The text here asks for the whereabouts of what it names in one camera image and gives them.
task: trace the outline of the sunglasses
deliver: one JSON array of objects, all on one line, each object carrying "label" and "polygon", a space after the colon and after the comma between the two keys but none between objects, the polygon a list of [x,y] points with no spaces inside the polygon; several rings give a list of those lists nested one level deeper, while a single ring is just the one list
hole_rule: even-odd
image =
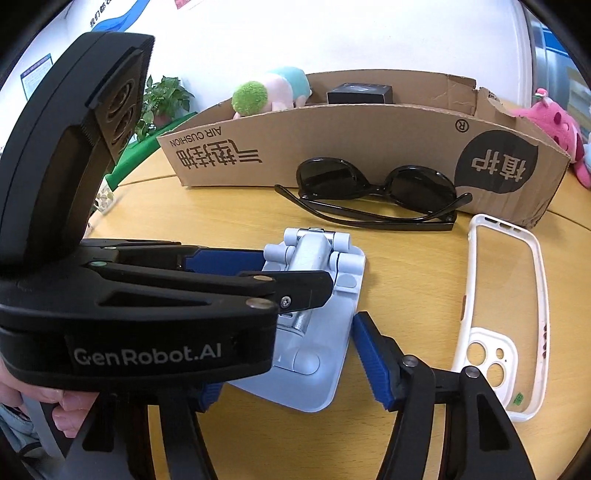
[{"label": "sunglasses", "polygon": [[[275,191],[318,218],[361,228],[448,231],[456,221],[456,210],[472,201],[471,193],[458,197],[452,181],[443,173],[415,165],[398,167],[382,185],[373,185],[353,164],[340,158],[319,157],[302,162],[296,179],[299,198],[281,185],[275,185]],[[381,197],[423,216],[395,218],[318,201],[365,196]],[[356,220],[334,218],[321,212]]]}]

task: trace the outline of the cardboard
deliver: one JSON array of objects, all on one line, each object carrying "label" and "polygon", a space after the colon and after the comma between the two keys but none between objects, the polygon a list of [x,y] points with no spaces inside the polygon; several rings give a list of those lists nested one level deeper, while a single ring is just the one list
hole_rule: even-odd
[{"label": "cardboard", "polygon": [[[569,156],[528,119],[516,118],[476,81],[441,73],[351,70],[308,75],[307,106],[233,120],[230,100],[158,137],[184,186],[296,187],[298,165],[338,157],[382,183],[402,165],[441,171],[462,210],[525,228],[548,208]],[[395,105],[327,105],[344,82],[392,85]]]}]

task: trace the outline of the green cloth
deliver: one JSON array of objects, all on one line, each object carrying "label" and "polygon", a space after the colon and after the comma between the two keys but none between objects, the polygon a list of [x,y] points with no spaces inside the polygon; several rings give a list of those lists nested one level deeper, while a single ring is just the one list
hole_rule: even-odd
[{"label": "green cloth", "polygon": [[172,130],[196,114],[197,112],[189,113],[169,123],[166,127],[156,130],[143,141],[130,143],[123,151],[119,163],[113,169],[113,173],[105,175],[105,180],[109,184],[109,188],[115,190],[127,175],[133,172],[146,158],[160,148],[160,144],[156,139],[157,136]]}]

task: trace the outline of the genrobot.ai logo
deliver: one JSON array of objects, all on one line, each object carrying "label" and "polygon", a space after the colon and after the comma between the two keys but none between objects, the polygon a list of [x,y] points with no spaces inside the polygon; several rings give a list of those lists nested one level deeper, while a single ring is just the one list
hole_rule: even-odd
[{"label": "genrobot.ai logo", "polygon": [[126,367],[129,365],[162,365],[172,362],[194,362],[205,358],[221,358],[222,344],[205,344],[201,351],[193,352],[188,346],[180,350],[162,352],[152,348],[150,352],[137,352],[131,348],[122,348],[118,352],[92,352],[84,348],[74,349],[74,359],[79,365],[94,365],[97,367]]}]

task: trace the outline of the blue gripper pad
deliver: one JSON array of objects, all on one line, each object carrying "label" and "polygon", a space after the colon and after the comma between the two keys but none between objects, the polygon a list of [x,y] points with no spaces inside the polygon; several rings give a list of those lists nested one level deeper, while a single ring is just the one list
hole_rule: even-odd
[{"label": "blue gripper pad", "polygon": [[375,399],[391,411],[397,400],[394,392],[400,384],[400,368],[394,352],[367,312],[353,317],[351,332]]},{"label": "blue gripper pad", "polygon": [[262,250],[202,248],[185,259],[185,271],[230,277],[244,271],[261,271],[264,265]]},{"label": "blue gripper pad", "polygon": [[199,407],[202,412],[206,412],[215,402],[218,401],[222,393],[222,383],[210,383],[204,385],[199,395]]}]

